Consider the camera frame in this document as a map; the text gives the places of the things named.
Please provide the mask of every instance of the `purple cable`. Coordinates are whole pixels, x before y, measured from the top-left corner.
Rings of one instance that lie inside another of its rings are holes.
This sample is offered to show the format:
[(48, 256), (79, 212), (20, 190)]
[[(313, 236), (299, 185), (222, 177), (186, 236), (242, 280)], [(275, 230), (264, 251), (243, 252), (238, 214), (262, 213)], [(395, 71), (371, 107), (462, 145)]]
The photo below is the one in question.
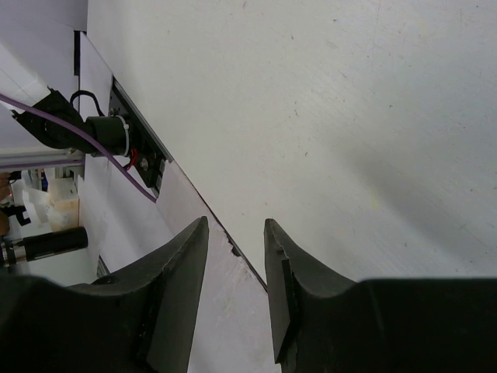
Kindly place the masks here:
[(147, 192), (120, 164), (119, 162), (113, 157), (112, 154), (110, 154), (107, 149), (105, 149), (101, 144), (98, 143), (97, 140), (95, 140), (94, 138), (92, 138), (91, 136), (89, 136), (88, 134), (86, 134), (83, 130), (80, 130), (79, 128), (77, 128), (76, 126), (73, 126), (72, 124), (66, 122), (65, 120), (62, 120), (61, 118), (57, 118), (56, 116), (53, 116), (49, 113), (45, 113), (44, 111), (42, 110), (38, 110), (34, 107), (31, 107), (31, 106), (28, 106), (24, 103), (20, 103), (19, 101), (15, 100), (15, 99), (11, 99), (10, 97), (7, 97), (3, 94), (0, 93), (0, 100), (3, 101), (4, 103), (9, 103), (10, 105), (13, 105), (15, 107), (18, 107), (22, 110), (25, 110), (27, 111), (28, 113), (31, 113), (31, 114), (34, 114), (34, 115), (37, 115), (38, 117), (42, 117), (43, 119), (46, 119), (46, 120), (49, 120), (50, 122), (53, 122), (55, 124), (58, 124), (59, 126), (69, 130), (70, 132), (74, 132), (75, 134), (77, 134), (80, 138), (83, 138), (84, 140), (86, 140), (87, 142), (89, 142), (91, 145), (93, 145), (93, 147), (98, 150), (99, 152), (101, 152), (102, 154), (104, 154), (108, 159), (109, 161), (115, 165), (115, 167), (117, 168), (117, 170), (122, 173), (124, 175), (124, 177), (126, 177), (130, 183), (132, 183), (134, 185), (135, 188), (137, 188), (140, 193), (142, 193), (144, 196), (146, 196), (146, 198), (148, 198), (149, 200), (151, 200), (152, 202), (156, 202), (157, 199), (155, 197), (153, 197), (149, 192)]

